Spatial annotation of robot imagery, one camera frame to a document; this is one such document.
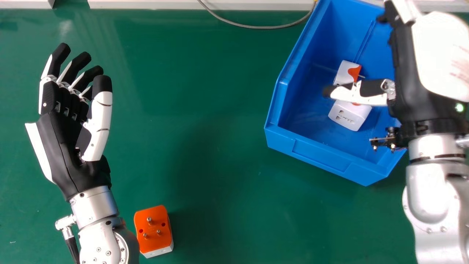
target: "blue box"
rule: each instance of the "blue box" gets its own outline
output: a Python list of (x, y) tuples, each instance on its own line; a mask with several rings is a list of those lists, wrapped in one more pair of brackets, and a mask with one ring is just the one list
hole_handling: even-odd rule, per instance
[(399, 126), (385, 107), (373, 107), (359, 131), (333, 122), (334, 103), (322, 97), (342, 60), (361, 64), (367, 79), (394, 79), (389, 25), (383, 8), (357, 0), (321, 0), (275, 85), (265, 136), (270, 148), (368, 186), (386, 178), (405, 151), (373, 151), (370, 138)]

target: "orange and white adapter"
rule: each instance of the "orange and white adapter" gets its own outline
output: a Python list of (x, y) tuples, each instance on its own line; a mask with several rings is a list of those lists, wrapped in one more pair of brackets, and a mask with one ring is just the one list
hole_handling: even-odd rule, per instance
[(146, 258), (173, 251), (169, 216), (163, 205), (137, 211), (134, 216), (140, 253)]

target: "gray cable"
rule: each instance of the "gray cable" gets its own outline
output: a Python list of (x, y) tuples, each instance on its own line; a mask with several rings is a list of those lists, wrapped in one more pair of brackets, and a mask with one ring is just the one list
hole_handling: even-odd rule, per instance
[(304, 17), (302, 17), (299, 20), (297, 20), (295, 22), (292, 22), (290, 24), (279, 25), (279, 26), (251, 26), (251, 25), (239, 24), (239, 23), (227, 20), (227, 19), (217, 15), (215, 12), (213, 12), (208, 6), (206, 6), (202, 2), (202, 0), (197, 0), (197, 1), (205, 8), (205, 10), (207, 10), (212, 16), (216, 17), (217, 19), (219, 19), (219, 20), (221, 20), (225, 23), (228, 23), (230, 25), (233, 25), (233, 26), (242, 27), (242, 28), (249, 28), (249, 29), (281, 29), (281, 28), (287, 28), (287, 27), (291, 27), (291, 26), (294, 26), (294, 25), (298, 25), (299, 23), (301, 23), (301, 22), (305, 21), (306, 19), (308, 19), (308, 17), (311, 15), (311, 13), (313, 13), (313, 10), (316, 7), (316, 3), (317, 3), (317, 0), (313, 0), (313, 7), (311, 8), (311, 10)]

